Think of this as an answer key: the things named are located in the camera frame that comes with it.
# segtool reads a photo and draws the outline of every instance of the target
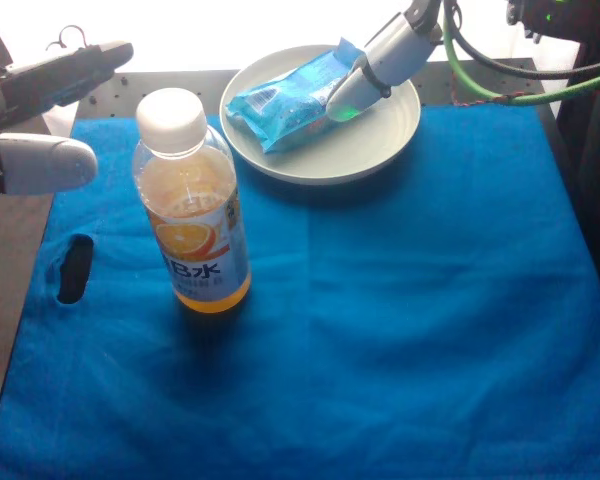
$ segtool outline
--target plate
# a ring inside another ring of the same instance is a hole
[[[304,185],[333,185],[365,177],[388,165],[413,137],[420,99],[411,81],[392,89],[359,117],[315,142],[286,153],[262,152],[255,135],[229,123],[225,106],[240,92],[293,70],[333,45],[306,45],[272,53],[233,77],[220,101],[220,123],[229,143],[252,166],[274,178]]]

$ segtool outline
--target white bottle cap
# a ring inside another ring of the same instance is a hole
[[[207,118],[195,93],[182,88],[164,88],[142,99],[136,110],[144,144],[159,153],[191,150],[207,134]]]

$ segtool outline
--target tissue packet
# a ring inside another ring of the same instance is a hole
[[[239,93],[226,106],[229,121],[253,132],[265,153],[313,141],[337,125],[326,114],[327,98],[362,52],[345,39],[331,51],[282,79]]]

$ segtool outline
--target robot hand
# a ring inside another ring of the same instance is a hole
[[[365,45],[365,54],[331,92],[329,118],[345,122],[359,115],[424,67],[442,38],[439,11],[440,0],[414,0],[376,33]]]
[[[80,100],[109,80],[133,56],[127,42],[92,45],[31,65],[10,65],[0,75],[0,129],[54,105]],[[62,137],[0,132],[0,193],[53,193],[89,183],[97,173],[87,145]]]

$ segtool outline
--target plastic bottle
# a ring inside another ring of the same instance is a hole
[[[231,151],[187,90],[147,95],[136,119],[133,178],[175,293],[198,312],[227,310],[251,284]]]

